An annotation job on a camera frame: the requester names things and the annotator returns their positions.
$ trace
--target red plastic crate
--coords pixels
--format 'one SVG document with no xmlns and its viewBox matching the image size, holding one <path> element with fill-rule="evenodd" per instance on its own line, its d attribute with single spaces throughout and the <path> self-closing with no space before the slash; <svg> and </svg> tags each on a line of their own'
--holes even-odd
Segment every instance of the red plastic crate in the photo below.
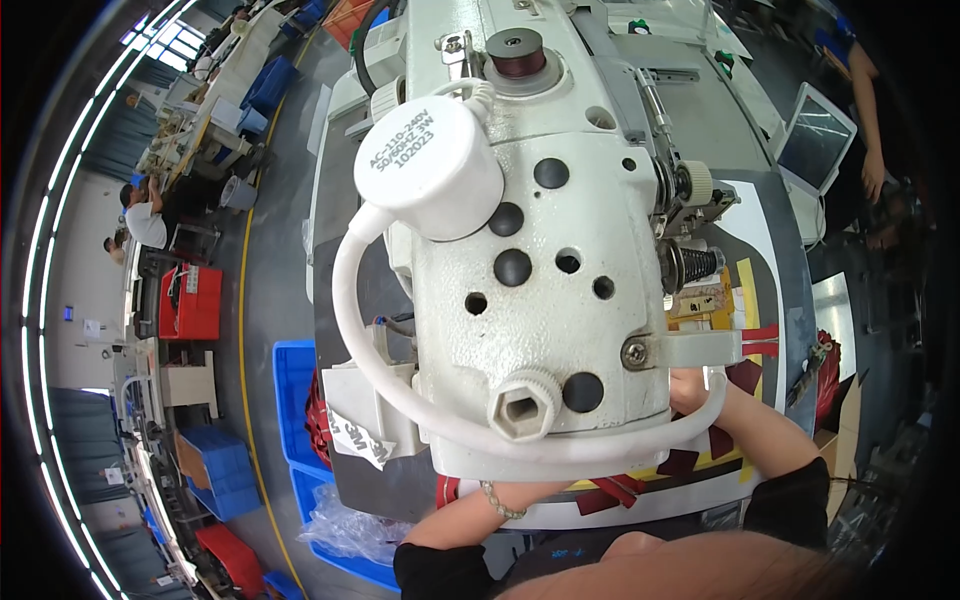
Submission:
<svg viewBox="0 0 960 600">
<path fill-rule="evenodd" d="M 180 285 L 180 306 L 174 312 L 167 296 L 178 269 L 160 280 L 160 307 L 157 330 L 161 340 L 217 340 L 220 338 L 220 289 L 224 274 L 217 269 L 197 267 L 197 292 L 187 292 L 186 278 Z"/>
<path fill-rule="evenodd" d="M 350 49 L 350 38 L 360 27 L 373 0 L 341 0 L 324 21 L 324 29 L 336 38 L 344 50 Z"/>
<path fill-rule="evenodd" d="M 198 529 L 195 535 L 200 547 L 224 564 L 227 575 L 233 580 L 233 584 L 241 589 L 244 598 L 253 600 L 267 588 L 256 555 L 249 546 L 234 536 L 226 525 L 217 523 Z"/>
</svg>

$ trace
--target bracelet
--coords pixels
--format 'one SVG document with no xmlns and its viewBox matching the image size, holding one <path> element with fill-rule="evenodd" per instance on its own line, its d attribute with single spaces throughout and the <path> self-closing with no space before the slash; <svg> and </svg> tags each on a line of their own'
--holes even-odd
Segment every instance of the bracelet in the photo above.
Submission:
<svg viewBox="0 0 960 600">
<path fill-rule="evenodd" d="M 493 481 L 481 481 L 480 489 L 483 490 L 484 495 L 487 497 L 487 500 L 490 502 L 491 506 L 496 509 L 496 513 L 498 515 L 510 520 L 517 520 L 526 516 L 527 509 L 523 509 L 522 511 L 512 511 L 500 504 L 500 500 L 498 500 L 496 494 L 493 493 Z"/>
</svg>

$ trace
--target person's arm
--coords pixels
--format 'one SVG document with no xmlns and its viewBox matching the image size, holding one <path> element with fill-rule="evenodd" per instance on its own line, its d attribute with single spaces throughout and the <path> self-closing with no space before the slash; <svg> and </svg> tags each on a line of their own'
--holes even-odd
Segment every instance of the person's arm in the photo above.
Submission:
<svg viewBox="0 0 960 600">
<path fill-rule="evenodd" d="M 156 178 L 150 176 L 150 182 L 147 183 L 147 194 L 150 199 L 150 214 L 157 214 L 163 209 L 163 199 L 160 197 L 160 188 L 156 185 Z"/>
<path fill-rule="evenodd" d="M 562 492 L 573 482 L 494 483 L 493 493 L 500 504 L 512 511 L 530 508 L 545 497 Z M 403 543 L 449 550 L 475 546 L 507 522 L 491 505 L 482 490 L 447 504 L 414 526 Z"/>
<path fill-rule="evenodd" d="M 874 79 L 879 75 L 870 57 L 860 44 L 855 43 L 848 56 L 850 77 L 853 82 L 853 100 L 860 117 L 860 127 L 866 140 L 867 155 L 863 159 L 863 187 L 872 202 L 880 197 L 886 168 L 883 164 L 883 148 L 880 144 L 880 125 L 876 118 L 876 95 Z"/>
<path fill-rule="evenodd" d="M 689 415 L 706 401 L 703 369 L 670 370 L 670 405 L 675 410 Z M 820 456 L 797 423 L 731 383 L 714 424 L 730 434 L 766 479 L 806 467 Z"/>
</svg>

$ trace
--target window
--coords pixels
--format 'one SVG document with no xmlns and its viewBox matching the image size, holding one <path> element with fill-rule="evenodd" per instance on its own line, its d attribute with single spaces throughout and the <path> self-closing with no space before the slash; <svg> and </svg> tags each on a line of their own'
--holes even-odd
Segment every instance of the window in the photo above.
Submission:
<svg viewBox="0 0 960 600">
<path fill-rule="evenodd" d="M 157 29 L 146 27 L 147 16 L 137 21 L 133 29 L 120 38 L 120 43 L 140 51 L 151 43 Z M 204 36 L 182 21 L 171 25 L 163 34 L 153 39 L 153 45 L 147 50 L 147 56 L 156 59 L 179 71 L 186 71 L 186 62 L 195 59 L 204 43 Z"/>
</svg>

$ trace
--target black shirt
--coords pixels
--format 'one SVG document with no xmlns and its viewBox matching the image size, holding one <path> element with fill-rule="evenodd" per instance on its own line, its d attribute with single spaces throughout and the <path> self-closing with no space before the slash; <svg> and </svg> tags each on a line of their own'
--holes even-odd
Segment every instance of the black shirt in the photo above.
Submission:
<svg viewBox="0 0 960 600">
<path fill-rule="evenodd" d="M 813 549 L 827 546 L 827 463 L 817 458 L 754 489 L 743 528 Z M 503 579 L 490 576 L 483 546 L 436 550 L 404 543 L 394 555 L 396 582 L 403 600 L 447 598 L 452 590 L 462 600 L 493 598 L 519 583 L 562 570 L 596 563 L 616 538 L 643 531 L 664 540 L 702 533 L 697 515 L 624 527 L 558 532 L 521 554 Z"/>
</svg>

